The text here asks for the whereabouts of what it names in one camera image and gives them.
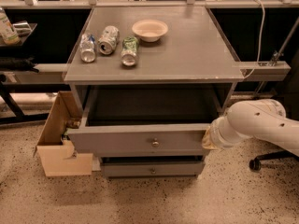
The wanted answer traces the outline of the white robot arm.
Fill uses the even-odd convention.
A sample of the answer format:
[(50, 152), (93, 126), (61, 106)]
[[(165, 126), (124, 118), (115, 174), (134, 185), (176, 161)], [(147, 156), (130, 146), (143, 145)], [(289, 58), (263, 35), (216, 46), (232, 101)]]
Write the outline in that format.
[(299, 156), (299, 121), (288, 119), (284, 106), (274, 99), (241, 101), (214, 119), (202, 139), (205, 149), (227, 149), (256, 138)]

